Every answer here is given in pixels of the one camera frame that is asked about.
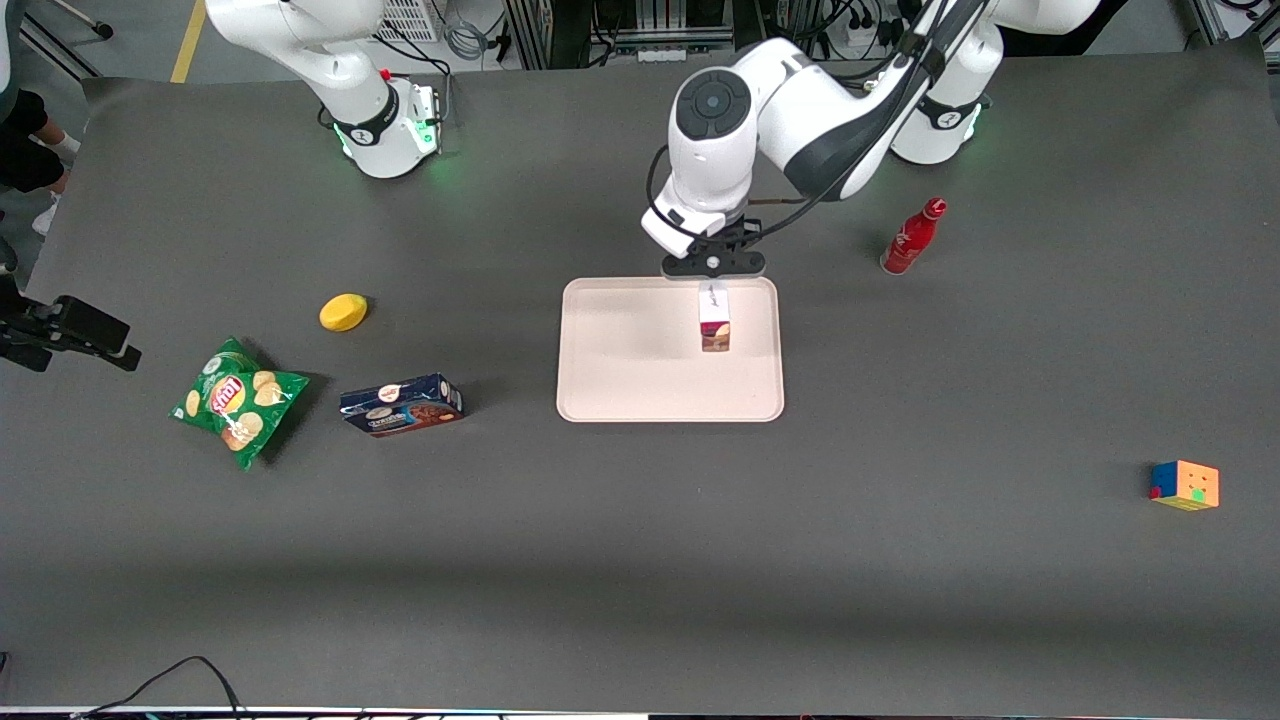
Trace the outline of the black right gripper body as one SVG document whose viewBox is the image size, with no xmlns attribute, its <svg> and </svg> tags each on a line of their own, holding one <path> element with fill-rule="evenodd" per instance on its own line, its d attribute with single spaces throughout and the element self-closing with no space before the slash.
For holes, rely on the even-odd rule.
<svg viewBox="0 0 1280 720">
<path fill-rule="evenodd" d="M 55 352 L 102 359 L 134 372 L 141 351 L 127 343 L 131 327 L 72 296 L 40 304 L 22 295 L 3 299 L 1 357 L 32 372 L 46 372 Z"/>
</svg>

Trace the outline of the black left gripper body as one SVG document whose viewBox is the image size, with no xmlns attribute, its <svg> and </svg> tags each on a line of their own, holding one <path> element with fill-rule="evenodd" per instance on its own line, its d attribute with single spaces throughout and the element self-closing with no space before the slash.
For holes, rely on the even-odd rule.
<svg viewBox="0 0 1280 720">
<path fill-rule="evenodd" d="M 737 275 L 760 275 L 765 256 L 754 251 L 762 231 L 760 222 L 735 222 L 713 236 L 695 240 L 684 258 L 667 255 L 660 263 L 663 277 L 669 279 L 719 279 Z"/>
</svg>

